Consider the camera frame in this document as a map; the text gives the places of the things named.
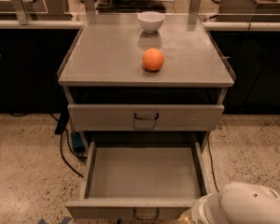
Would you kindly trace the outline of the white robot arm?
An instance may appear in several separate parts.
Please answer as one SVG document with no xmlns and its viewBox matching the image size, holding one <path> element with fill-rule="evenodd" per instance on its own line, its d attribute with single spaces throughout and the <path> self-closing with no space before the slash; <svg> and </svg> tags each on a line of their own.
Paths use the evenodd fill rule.
<svg viewBox="0 0 280 224">
<path fill-rule="evenodd" d="M 262 185 L 229 182 L 200 198 L 178 224 L 280 224 L 280 194 Z"/>
</svg>

